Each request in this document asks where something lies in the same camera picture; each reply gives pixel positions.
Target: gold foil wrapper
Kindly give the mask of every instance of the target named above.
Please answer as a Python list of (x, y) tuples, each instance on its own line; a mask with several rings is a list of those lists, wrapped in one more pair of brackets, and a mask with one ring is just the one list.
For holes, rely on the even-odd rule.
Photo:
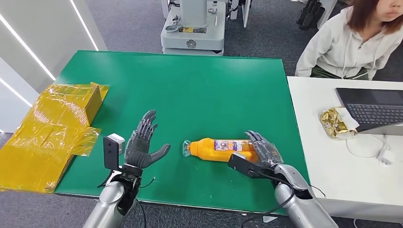
[(355, 132), (354, 130), (348, 130), (344, 122), (339, 119), (339, 113), (336, 108), (343, 107), (330, 108), (320, 115), (320, 122), (326, 133), (332, 138), (337, 138), (341, 134)]

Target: white hoodie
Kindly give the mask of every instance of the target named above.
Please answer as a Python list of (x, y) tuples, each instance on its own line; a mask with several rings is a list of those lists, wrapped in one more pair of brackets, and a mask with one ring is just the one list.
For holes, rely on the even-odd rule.
[(403, 29), (388, 35), (380, 32), (363, 43), (347, 25), (352, 12), (353, 7), (343, 9), (322, 26), (299, 58), (295, 76), (309, 77), (318, 65), (341, 78), (356, 76), (365, 68), (372, 80), (376, 71), (385, 67), (403, 39)]

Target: woman's hair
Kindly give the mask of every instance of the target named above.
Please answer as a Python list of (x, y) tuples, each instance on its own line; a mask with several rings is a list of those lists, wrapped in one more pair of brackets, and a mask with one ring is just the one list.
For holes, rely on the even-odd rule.
[[(353, 14), (347, 25), (354, 31), (362, 31), (368, 20), (376, 11), (379, 0), (348, 0), (349, 5), (354, 6)], [(384, 22), (385, 33), (391, 34), (399, 31), (403, 25), (403, 15), (390, 22)]]

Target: gray carpet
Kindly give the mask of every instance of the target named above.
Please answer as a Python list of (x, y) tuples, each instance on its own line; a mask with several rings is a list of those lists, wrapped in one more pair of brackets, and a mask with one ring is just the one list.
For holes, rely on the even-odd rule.
[[(161, 53), (160, 33), (164, 24), (159, 0), (86, 0), (109, 50)], [(275, 57), (283, 60), (287, 75), (316, 30), (301, 31), (295, 24), (300, 3), (280, 0), (254, 0), (248, 27), (243, 28), (241, 13), (229, 21), (225, 33), (225, 55)], [(343, 6), (337, 5), (333, 14)], [(392, 54), (377, 80), (403, 81), (403, 47)], [(0, 133), (0, 148), (10, 134)], [(79, 228), (95, 205), (93, 199), (26, 192), (0, 192), (0, 228)], [(144, 205), (150, 228), (233, 228), (245, 216), (199, 209)], [(334, 218), (341, 228), (354, 228), (353, 220)], [(142, 216), (137, 209), (129, 215), (125, 228), (139, 228)], [(400, 224), (357, 221), (359, 228), (401, 228)], [(249, 223), (249, 228), (293, 228), (287, 217), (264, 224)]]

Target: black cable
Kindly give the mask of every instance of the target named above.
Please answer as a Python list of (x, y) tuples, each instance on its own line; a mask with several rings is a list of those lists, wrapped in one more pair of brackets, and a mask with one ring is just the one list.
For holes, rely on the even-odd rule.
[(313, 186), (313, 185), (310, 185), (310, 184), (309, 184), (309, 186), (311, 186), (312, 188), (315, 188), (315, 189), (319, 190), (319, 192), (320, 192), (324, 197), (326, 197), (326, 195), (322, 192), (321, 189), (319, 189), (319, 188), (317, 188), (317, 187), (315, 187), (315, 186)]
[(145, 219), (144, 208), (143, 208), (143, 206), (141, 205), (141, 203), (138, 201), (137, 198), (136, 198), (136, 201), (137, 201), (138, 205), (140, 206), (141, 211), (143, 212), (143, 227), (144, 227), (144, 228), (147, 228), (147, 221), (146, 221), (146, 219)]
[(98, 185), (97, 188), (105, 187), (106, 183), (108, 182), (108, 179), (112, 176), (112, 173), (113, 173), (113, 170), (109, 171), (109, 174), (106, 177), (106, 179), (104, 180), (104, 182), (102, 182), (100, 185)]
[(150, 183), (146, 184), (145, 186), (140, 186), (139, 188), (145, 188), (145, 187), (147, 187), (147, 186), (150, 185), (154, 180), (155, 180), (155, 177), (153, 177), (153, 179), (150, 181)]
[(263, 174), (263, 173), (261, 173), (261, 172), (256, 172), (256, 171), (253, 171), (253, 170), (251, 170), (251, 172), (258, 173), (258, 174), (260, 174), (260, 175), (262, 175), (262, 176), (264, 176), (264, 177), (266, 177), (266, 178), (269, 178), (269, 179), (271, 179), (271, 180), (273, 180), (273, 181), (278, 181), (278, 182), (280, 182), (280, 183), (282, 183), (282, 184), (287, 185), (287, 186), (291, 189), (291, 195), (290, 195), (290, 197), (288, 197), (288, 199), (286, 199), (286, 201), (284, 201), (283, 203), (281, 203), (281, 204), (278, 205), (277, 207), (275, 207), (275, 208), (273, 208), (273, 209), (271, 209), (271, 210), (269, 210), (269, 211), (267, 211), (267, 212), (265, 212), (265, 213), (263, 213), (263, 214), (255, 215), (255, 216), (253, 216), (253, 217), (251, 217), (251, 218), (248, 218), (248, 219), (244, 220), (244, 221), (241, 223), (241, 225), (240, 225), (241, 228), (243, 228), (244, 225), (245, 225), (245, 223), (247, 223), (247, 222), (249, 222), (249, 221), (259, 219), (259, 218), (261, 218), (262, 216), (268, 216), (268, 215), (270, 215), (271, 213), (273, 213), (274, 211), (276, 211), (276, 210), (282, 208), (282, 207), (285, 206), (285, 205), (294, 197), (294, 195), (295, 195), (294, 188), (292, 187), (291, 184), (289, 184), (289, 183), (286, 182), (285, 180), (282, 180), (282, 179), (279, 179), (279, 178), (275, 178), (275, 177), (272, 177), (272, 176), (268, 176), (268, 175), (266, 175), (266, 174)]
[(230, 11), (228, 11), (228, 12), (227, 12), (227, 16), (228, 16), (231, 12), (234, 12), (234, 11), (236, 11), (236, 10), (238, 10), (238, 6), (235, 7), (235, 8), (233, 8), (233, 9), (231, 9)]
[(176, 6), (176, 7), (180, 7), (180, 6), (181, 6), (179, 3), (175, 3), (174, 1), (171, 1), (171, 2), (169, 3), (169, 5), (174, 5), (174, 6)]

